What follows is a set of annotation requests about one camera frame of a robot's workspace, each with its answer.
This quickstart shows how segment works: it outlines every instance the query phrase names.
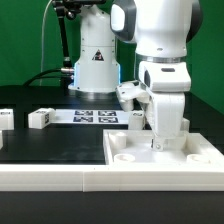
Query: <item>white platform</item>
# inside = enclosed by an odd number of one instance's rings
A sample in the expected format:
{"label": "white platform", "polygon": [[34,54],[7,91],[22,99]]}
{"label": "white platform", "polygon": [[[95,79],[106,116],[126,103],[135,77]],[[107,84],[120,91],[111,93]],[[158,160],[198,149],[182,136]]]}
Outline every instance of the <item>white platform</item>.
{"label": "white platform", "polygon": [[[114,148],[110,136],[120,132],[123,149]],[[200,134],[155,152],[151,131],[141,132],[105,130],[107,165],[0,165],[0,191],[224,191],[224,156]],[[135,160],[114,163],[117,154]],[[192,154],[199,157],[187,161]]]}

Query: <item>green background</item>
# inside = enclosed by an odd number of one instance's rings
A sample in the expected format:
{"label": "green background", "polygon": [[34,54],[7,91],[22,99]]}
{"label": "green background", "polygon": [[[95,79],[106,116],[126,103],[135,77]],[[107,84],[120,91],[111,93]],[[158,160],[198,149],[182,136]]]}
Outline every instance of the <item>green background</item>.
{"label": "green background", "polygon": [[[0,7],[0,85],[20,85],[40,72],[41,26],[48,0],[2,1]],[[112,0],[101,8],[110,11]],[[204,20],[188,44],[191,91],[224,114],[224,1],[201,0]],[[79,58],[79,18],[66,21],[72,61]],[[135,45],[118,43],[117,60],[122,81],[133,78]],[[62,49],[56,14],[51,7],[45,29],[44,70],[62,66]],[[59,85],[44,80],[43,85]]]}

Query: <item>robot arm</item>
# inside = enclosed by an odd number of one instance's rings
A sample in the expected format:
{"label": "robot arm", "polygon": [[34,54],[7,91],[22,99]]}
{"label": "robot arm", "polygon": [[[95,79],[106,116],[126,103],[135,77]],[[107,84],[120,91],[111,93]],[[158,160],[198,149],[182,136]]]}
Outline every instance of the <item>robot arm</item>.
{"label": "robot arm", "polygon": [[126,110],[133,109],[132,99],[140,102],[155,135],[155,150],[162,150],[165,139],[180,133],[184,92],[191,86],[183,58],[187,37],[200,27],[199,12],[198,0],[116,0],[112,5],[112,30],[120,40],[137,43],[139,85],[120,85],[118,99]]}

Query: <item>black table surface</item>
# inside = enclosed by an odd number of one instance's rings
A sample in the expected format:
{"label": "black table surface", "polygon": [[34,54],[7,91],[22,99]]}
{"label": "black table surface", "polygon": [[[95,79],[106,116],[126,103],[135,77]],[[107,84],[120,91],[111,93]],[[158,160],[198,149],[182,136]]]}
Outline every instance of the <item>black table surface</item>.
{"label": "black table surface", "polygon": [[[28,128],[39,108],[121,110],[117,100],[87,101],[59,87],[0,87],[0,109],[12,108],[15,130],[3,131],[0,164],[105,164],[104,129],[126,125]],[[184,116],[224,153],[224,116],[188,93]],[[224,192],[0,192],[0,223],[224,223]]]}

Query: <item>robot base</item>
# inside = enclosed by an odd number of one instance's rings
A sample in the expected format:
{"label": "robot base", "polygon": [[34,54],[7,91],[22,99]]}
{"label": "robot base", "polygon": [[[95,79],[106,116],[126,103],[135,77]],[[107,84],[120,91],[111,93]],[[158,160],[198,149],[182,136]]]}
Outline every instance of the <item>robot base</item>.
{"label": "robot base", "polygon": [[88,99],[88,100],[110,100],[110,99],[115,99],[116,98],[116,93],[115,92],[84,92],[80,91],[77,89],[68,89],[68,95],[69,96],[75,96],[83,99]]}

